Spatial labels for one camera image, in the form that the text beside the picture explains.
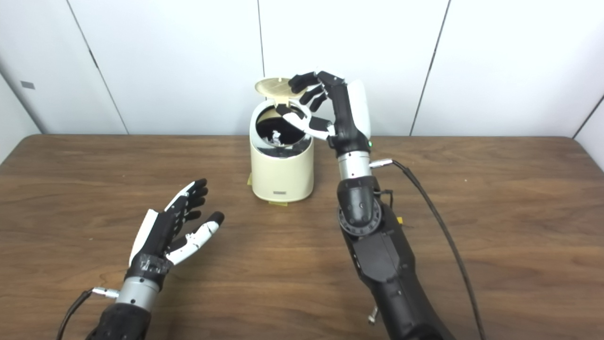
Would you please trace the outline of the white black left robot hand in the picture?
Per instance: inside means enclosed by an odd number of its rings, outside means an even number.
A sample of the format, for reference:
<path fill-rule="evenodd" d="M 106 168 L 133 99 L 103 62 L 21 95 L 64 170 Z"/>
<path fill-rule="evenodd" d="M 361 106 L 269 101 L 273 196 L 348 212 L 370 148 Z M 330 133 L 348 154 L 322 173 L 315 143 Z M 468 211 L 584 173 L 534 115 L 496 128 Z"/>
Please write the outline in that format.
<path fill-rule="evenodd" d="M 179 235 L 186 222 L 197 220 L 209 193 L 207 179 L 192 181 L 181 189 L 161 210 L 149 209 L 143 219 L 130 252 L 124 279 L 153 282 L 159 289 L 169 271 L 196 253 L 216 234 L 225 216 L 212 213 L 206 221 L 187 234 Z"/>

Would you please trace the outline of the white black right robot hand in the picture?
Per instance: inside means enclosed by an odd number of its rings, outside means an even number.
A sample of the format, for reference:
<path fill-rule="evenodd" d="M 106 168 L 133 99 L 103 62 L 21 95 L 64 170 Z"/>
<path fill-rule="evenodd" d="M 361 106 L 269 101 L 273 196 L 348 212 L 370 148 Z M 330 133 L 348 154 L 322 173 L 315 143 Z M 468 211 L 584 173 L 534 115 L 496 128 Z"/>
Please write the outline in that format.
<path fill-rule="evenodd" d="M 300 94 L 299 103 L 310 103 L 309 113 L 298 112 L 285 104 L 276 112 L 291 126 L 313 138 L 326 140 L 337 156 L 352 152 L 370 153 L 371 127 L 364 88 L 360 81 L 347 83 L 345 79 L 320 70 L 295 75 L 288 86 L 294 94 Z M 332 101 L 335 120 L 314 118 L 311 114 L 321 104 Z"/>

